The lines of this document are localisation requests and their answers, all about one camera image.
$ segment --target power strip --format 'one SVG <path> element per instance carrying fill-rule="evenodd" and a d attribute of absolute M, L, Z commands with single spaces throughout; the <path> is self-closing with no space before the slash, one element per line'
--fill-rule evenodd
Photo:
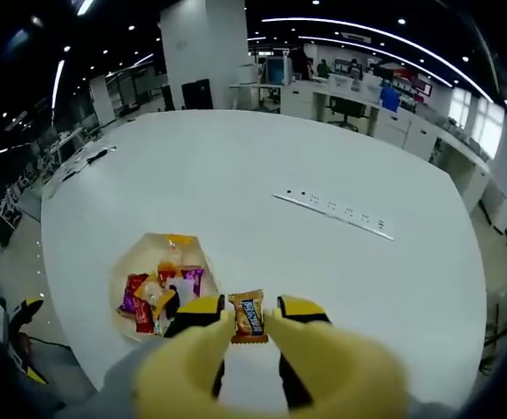
<path fill-rule="evenodd" d="M 359 210 L 352 205 L 338 203 L 317 193 L 300 189 L 287 189 L 282 193 L 272 195 L 394 241 L 393 225 L 390 222 L 386 222 L 382 217 L 374 216 L 367 211 Z"/>

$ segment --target window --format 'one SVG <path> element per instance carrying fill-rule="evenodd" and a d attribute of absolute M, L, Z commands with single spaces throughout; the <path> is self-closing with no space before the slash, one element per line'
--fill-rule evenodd
<path fill-rule="evenodd" d="M 470 100 L 472 95 L 466 90 L 455 87 L 451 97 L 451 106 L 449 108 L 449 118 L 453 118 L 462 129 L 466 126 L 466 120 L 469 118 Z"/>
<path fill-rule="evenodd" d="M 476 121 L 472 128 L 472 138 L 480 144 L 482 150 L 493 159 L 496 157 L 501 133 L 504 130 L 505 111 L 485 98 L 478 102 Z"/>

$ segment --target round white table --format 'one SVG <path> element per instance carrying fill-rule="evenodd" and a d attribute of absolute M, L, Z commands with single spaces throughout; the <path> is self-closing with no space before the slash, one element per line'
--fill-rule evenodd
<path fill-rule="evenodd" d="M 176 232 L 199 237 L 222 293 L 262 288 L 265 307 L 283 293 L 311 299 L 337 327 L 397 353 L 420 401 L 464 403 L 486 294 L 448 175 L 365 135 L 266 113 L 150 113 L 105 141 L 117 150 L 44 191 L 42 207 L 53 304 L 97 388 L 137 345 L 112 326 L 111 267 L 143 234 Z M 272 196 L 288 188 L 386 217 L 394 241 Z M 230 346 L 221 402 L 285 409 L 278 354 L 272 343 Z"/>

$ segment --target pillar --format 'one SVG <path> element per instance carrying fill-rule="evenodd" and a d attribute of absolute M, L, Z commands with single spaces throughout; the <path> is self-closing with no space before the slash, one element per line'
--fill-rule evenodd
<path fill-rule="evenodd" d="M 215 109 L 232 106 L 230 85 L 247 64 L 244 0 L 181 0 L 161 13 L 168 83 L 175 109 L 185 106 L 182 85 L 208 79 Z"/>
<path fill-rule="evenodd" d="M 90 97 L 94 112 L 98 117 L 101 127 L 115 120 L 115 112 L 113 111 L 110 93 L 107 91 L 106 76 L 98 76 L 90 80 Z"/>

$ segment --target office chair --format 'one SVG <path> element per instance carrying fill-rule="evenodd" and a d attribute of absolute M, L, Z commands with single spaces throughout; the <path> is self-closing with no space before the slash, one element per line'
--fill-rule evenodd
<path fill-rule="evenodd" d="M 344 115 L 343 120 L 331 121 L 329 122 L 332 125 L 337 125 L 341 128 L 348 128 L 351 131 L 356 133 L 359 132 L 359 129 L 354 125 L 348 122 L 348 117 L 352 116 L 353 118 L 366 118 L 366 105 L 362 105 L 358 102 L 353 102 L 351 100 L 335 98 L 331 97 L 331 105 L 329 106 L 332 110 L 332 114 L 341 113 Z"/>

